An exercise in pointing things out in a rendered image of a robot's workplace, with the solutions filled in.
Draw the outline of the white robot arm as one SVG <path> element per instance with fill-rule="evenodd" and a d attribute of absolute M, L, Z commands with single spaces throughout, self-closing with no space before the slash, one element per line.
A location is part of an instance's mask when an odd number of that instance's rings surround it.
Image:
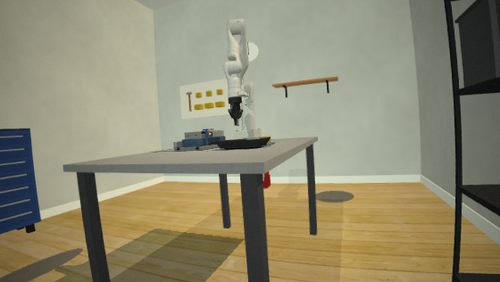
<path fill-rule="evenodd" d="M 227 29 L 229 43 L 228 59 L 232 62 L 225 62 L 223 69 L 228 81 L 228 97 L 248 97 L 241 103 L 241 110 L 243 110 L 242 130 L 255 130 L 254 84 L 252 82 L 242 82 L 249 65 L 246 45 L 246 23 L 244 19 L 230 20 L 228 21 Z M 233 35 L 241 35 L 239 44 L 233 38 L 232 33 Z M 237 78 L 231 77 L 231 74 L 235 73 L 237 74 Z"/>

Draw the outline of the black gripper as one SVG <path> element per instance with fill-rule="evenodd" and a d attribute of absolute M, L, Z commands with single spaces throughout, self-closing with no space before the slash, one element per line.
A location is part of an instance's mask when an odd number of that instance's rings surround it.
<path fill-rule="evenodd" d="M 235 126 L 239 126 L 238 119 L 241 118 L 243 110 L 240 109 L 240 104 L 242 103 L 241 96 L 229 97 L 230 109 L 228 109 L 231 118 L 234 120 Z"/>

